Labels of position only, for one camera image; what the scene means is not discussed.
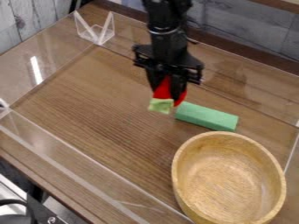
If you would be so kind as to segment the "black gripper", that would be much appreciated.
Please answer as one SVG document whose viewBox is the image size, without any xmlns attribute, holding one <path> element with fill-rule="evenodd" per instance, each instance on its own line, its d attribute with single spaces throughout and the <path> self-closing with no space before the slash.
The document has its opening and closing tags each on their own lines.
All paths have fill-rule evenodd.
<svg viewBox="0 0 299 224">
<path fill-rule="evenodd" d="M 171 96 L 179 101 L 187 94 L 187 81 L 202 83 L 203 63 L 188 53 L 188 38 L 183 29 L 154 32 L 150 45 L 134 45 L 135 65 L 146 70 L 152 90 L 159 87 L 164 76 L 171 77 Z"/>
</svg>

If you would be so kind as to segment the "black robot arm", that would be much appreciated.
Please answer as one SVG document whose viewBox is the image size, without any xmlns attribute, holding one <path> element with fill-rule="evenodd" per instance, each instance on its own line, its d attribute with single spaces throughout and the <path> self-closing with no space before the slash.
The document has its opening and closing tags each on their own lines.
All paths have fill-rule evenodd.
<svg viewBox="0 0 299 224">
<path fill-rule="evenodd" d="M 187 94 L 187 83 L 202 84 L 203 62 L 188 52 L 187 11 L 192 0 L 142 0 L 147 11 L 150 45 L 134 45 L 134 63 L 146 70 L 151 89 L 166 90 L 175 103 Z"/>
</svg>

